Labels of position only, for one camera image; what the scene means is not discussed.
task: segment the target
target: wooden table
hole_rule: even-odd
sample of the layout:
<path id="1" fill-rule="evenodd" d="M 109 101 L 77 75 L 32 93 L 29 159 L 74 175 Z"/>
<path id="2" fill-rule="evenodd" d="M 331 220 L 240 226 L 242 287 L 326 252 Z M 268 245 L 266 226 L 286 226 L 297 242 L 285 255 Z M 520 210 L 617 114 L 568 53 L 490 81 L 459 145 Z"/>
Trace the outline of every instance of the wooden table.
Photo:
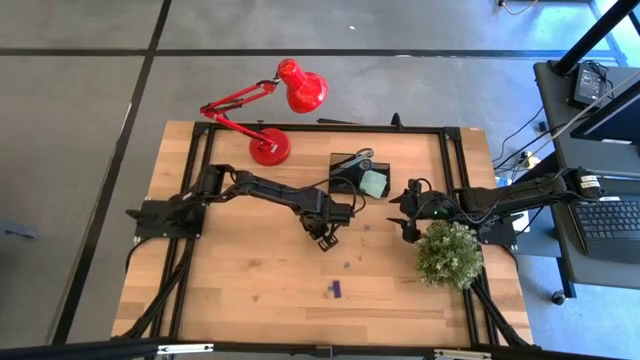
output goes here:
<path id="1" fill-rule="evenodd" d="M 167 123 L 149 187 L 151 198 L 166 199 L 179 192 L 193 125 Z M 331 152 L 372 147 L 376 162 L 391 164 L 389 198 L 399 195 L 409 178 L 424 177 L 435 189 L 446 190 L 435 135 L 298 131 L 289 136 L 292 153 L 287 161 L 277 167 L 262 167 L 249 155 L 248 138 L 217 131 L 211 163 L 231 164 L 302 187 L 327 177 Z M 462 129 L 462 137 L 471 185 L 494 187 L 484 131 Z M 455 150 L 450 145 L 453 163 Z M 223 188 L 230 181 L 225 179 Z M 332 196 L 338 202 L 351 199 L 350 195 Z M 327 253 L 317 247 L 286 207 L 251 197 L 209 206 L 202 238 L 195 246 L 179 338 L 469 346 L 461 294 L 416 282 L 416 249 L 401 239 L 397 225 L 385 220 L 401 216 L 398 205 L 387 200 L 368 197 L 367 207 L 349 227 L 336 233 L 340 243 Z M 114 335 L 128 330 L 155 296 L 166 251 L 166 239 L 153 239 L 134 254 Z M 484 246 L 483 253 L 494 302 L 520 336 L 531 341 L 513 259 L 497 246 Z M 340 299 L 328 292 L 333 280 L 340 281 Z M 162 334 L 167 333 L 171 301 Z M 475 304 L 480 338 L 486 342 L 482 307 L 477 299 Z"/>

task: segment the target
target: potted plant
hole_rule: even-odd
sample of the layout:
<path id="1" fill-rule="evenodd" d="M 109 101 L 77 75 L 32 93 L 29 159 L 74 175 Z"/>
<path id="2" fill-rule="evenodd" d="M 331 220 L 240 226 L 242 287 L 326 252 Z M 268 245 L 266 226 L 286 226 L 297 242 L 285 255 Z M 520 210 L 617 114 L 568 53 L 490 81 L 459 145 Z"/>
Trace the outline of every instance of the potted plant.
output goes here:
<path id="1" fill-rule="evenodd" d="M 482 270 L 476 232 L 466 225 L 434 221 L 416 245 L 416 270 L 423 283 L 462 291 Z"/>

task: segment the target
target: lamp arm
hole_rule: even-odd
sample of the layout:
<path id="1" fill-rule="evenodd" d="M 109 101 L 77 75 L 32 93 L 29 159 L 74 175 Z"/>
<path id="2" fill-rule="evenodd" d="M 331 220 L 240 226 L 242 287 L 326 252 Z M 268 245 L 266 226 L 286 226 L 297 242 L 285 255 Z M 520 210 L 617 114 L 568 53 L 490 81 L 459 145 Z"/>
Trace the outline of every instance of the lamp arm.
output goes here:
<path id="1" fill-rule="evenodd" d="M 280 82 L 280 79 L 278 77 L 273 78 L 273 80 L 259 81 L 255 85 L 251 85 L 243 90 L 235 92 L 218 101 L 209 103 L 201 107 L 200 114 L 210 119 L 213 119 L 232 130 L 239 131 L 244 135 L 247 135 L 256 140 L 259 140 L 264 145 L 273 147 L 275 145 L 275 142 L 273 140 L 269 139 L 268 137 L 262 135 L 259 132 L 249 130 L 244 126 L 229 120 L 226 113 L 229 110 L 240 108 L 245 104 L 248 104 L 250 102 L 263 98 L 267 95 L 273 94 L 279 82 Z M 258 90 L 261 90 L 261 91 L 247 98 L 242 98 L 242 96 L 256 92 Z"/>

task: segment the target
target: black desk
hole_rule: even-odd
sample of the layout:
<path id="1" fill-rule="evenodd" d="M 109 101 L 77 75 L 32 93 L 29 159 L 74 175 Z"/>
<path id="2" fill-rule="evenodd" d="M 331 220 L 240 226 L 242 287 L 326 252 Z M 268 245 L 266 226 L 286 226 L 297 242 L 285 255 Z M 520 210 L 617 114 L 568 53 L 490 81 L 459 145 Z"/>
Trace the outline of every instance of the black desk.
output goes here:
<path id="1" fill-rule="evenodd" d="M 534 71 L 549 126 L 553 128 L 575 117 L 580 110 L 566 103 L 571 78 L 555 75 L 547 63 L 535 64 Z M 637 71 L 633 68 L 611 68 L 608 78 L 616 85 Z M 569 133 L 570 130 L 567 130 L 554 140 L 555 153 L 545 158 L 541 165 L 549 166 L 549 163 L 555 162 L 556 167 L 582 166 L 597 173 L 640 176 L 640 153 L 636 147 L 573 139 Z M 566 297 L 575 297 L 574 282 L 640 289 L 640 265 L 587 257 L 568 207 L 554 205 L 551 212 L 562 255 L 558 258 L 558 267 Z"/>

